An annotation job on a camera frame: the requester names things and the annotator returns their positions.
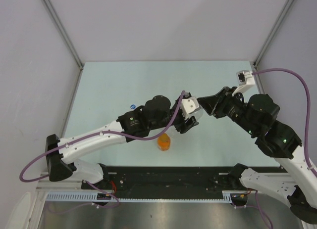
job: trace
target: white table surface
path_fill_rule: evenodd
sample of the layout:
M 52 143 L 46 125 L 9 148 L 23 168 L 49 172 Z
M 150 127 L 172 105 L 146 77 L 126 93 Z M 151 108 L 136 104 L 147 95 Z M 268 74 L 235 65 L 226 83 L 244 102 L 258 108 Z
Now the white table surface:
M 65 137 L 72 137 L 116 120 L 155 95 L 171 103 L 182 90 L 202 97 L 224 86 L 237 86 L 235 73 L 251 70 L 247 61 L 86 62 Z M 253 87 L 245 101 L 258 93 Z M 112 166 L 278 166 L 254 144 L 255 139 L 229 118 L 204 113 L 200 124 L 184 135 L 173 135 L 168 151 L 156 141 L 132 141 L 102 148 L 81 159 Z

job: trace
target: orange bottle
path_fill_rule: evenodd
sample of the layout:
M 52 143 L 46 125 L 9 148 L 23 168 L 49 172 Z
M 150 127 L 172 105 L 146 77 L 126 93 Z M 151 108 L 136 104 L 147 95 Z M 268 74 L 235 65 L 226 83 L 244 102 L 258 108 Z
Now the orange bottle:
M 167 134 L 162 134 L 158 137 L 158 147 L 162 151 L 169 150 L 170 147 L 170 137 Z

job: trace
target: metallic floor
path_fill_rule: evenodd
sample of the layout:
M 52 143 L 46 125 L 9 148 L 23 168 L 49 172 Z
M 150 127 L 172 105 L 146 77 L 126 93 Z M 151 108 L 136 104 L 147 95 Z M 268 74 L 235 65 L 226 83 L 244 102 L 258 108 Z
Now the metallic floor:
M 302 229 L 301 221 L 275 199 L 259 195 L 274 229 Z M 74 202 L 46 202 L 65 211 Z M 251 195 L 248 205 L 255 205 Z M 266 229 L 258 210 L 234 209 L 227 203 L 122 203 L 114 209 L 84 206 L 64 215 L 44 210 L 39 229 Z

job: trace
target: light blue tabletop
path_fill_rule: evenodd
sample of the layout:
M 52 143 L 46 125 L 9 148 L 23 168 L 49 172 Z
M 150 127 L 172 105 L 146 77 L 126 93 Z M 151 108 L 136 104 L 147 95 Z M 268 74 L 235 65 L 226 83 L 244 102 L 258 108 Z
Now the light blue tabletop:
M 236 72 L 251 70 L 248 61 L 86 62 L 65 137 L 97 129 L 144 105 L 155 95 L 171 103 L 182 90 L 202 97 L 224 86 L 237 86 Z M 258 93 L 245 93 L 245 101 Z M 133 141 L 102 148 L 82 157 L 92 163 L 112 166 L 278 166 L 254 144 L 255 139 L 229 118 L 216 119 L 204 113 L 200 124 L 184 135 L 171 135 L 171 147 L 160 151 L 153 141 Z

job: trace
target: white wall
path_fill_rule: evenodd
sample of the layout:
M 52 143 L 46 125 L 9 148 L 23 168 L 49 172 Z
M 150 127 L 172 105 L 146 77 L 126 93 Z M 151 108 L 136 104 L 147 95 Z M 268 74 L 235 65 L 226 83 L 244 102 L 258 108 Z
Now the white wall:
M 36 183 L 19 173 L 61 132 L 79 68 L 40 0 L 0 0 L 0 228 Z M 38 176 L 45 160 L 27 173 Z
M 52 0 L 86 61 L 254 60 L 286 0 Z
M 312 99 L 309 134 L 310 157 L 317 163 L 317 0 L 297 0 L 260 63 L 260 69 L 283 67 L 307 82 Z M 285 73 L 261 76 L 265 92 L 281 106 L 278 119 L 304 139 L 306 96 L 300 81 Z

